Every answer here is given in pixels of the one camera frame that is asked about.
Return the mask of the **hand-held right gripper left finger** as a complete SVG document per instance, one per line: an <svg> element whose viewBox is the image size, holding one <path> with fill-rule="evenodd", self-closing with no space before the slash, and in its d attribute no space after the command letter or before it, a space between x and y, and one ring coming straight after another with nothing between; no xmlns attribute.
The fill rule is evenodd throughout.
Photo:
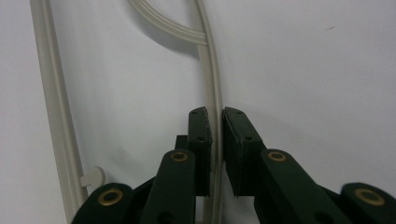
<svg viewBox="0 0 396 224"><path fill-rule="evenodd" d="M210 195L212 134L206 108L198 107L189 113L188 134L178 135L175 149L187 149L195 156L196 195Z"/></svg>

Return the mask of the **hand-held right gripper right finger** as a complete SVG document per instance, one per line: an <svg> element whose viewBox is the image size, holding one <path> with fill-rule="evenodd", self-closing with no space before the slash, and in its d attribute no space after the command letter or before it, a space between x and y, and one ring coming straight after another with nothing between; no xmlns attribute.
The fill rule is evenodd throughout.
<svg viewBox="0 0 396 224"><path fill-rule="evenodd" d="M257 186L257 162L266 149L262 138L241 110L223 110L223 157L233 195L253 196Z"/></svg>

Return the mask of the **beige plastic clothes hanger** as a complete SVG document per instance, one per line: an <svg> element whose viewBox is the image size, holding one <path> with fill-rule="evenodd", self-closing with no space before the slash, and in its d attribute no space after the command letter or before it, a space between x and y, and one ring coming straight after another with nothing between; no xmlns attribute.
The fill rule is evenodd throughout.
<svg viewBox="0 0 396 224"><path fill-rule="evenodd" d="M183 26L166 18L147 0L128 0L134 9L158 29L198 48L205 77L206 108L213 145L210 168L210 195L204 199L203 223L221 224L222 213L222 98L219 65L203 0L194 0L196 27ZM49 118L49 129L61 186L66 220L71 221L88 198L87 187L100 187L106 176L102 168L82 171L78 144L64 83L64 73L50 0L30 0L35 42Z"/></svg>

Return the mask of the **white table mat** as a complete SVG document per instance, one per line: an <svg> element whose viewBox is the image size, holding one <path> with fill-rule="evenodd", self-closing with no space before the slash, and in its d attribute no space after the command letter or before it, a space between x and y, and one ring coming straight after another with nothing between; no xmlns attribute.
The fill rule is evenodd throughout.
<svg viewBox="0 0 396 224"><path fill-rule="evenodd" d="M223 103L320 185L396 197L396 0L204 0ZM205 103L194 45L128 0L51 0L85 168L136 187ZM67 224L29 0L0 0L0 224Z"/></svg>

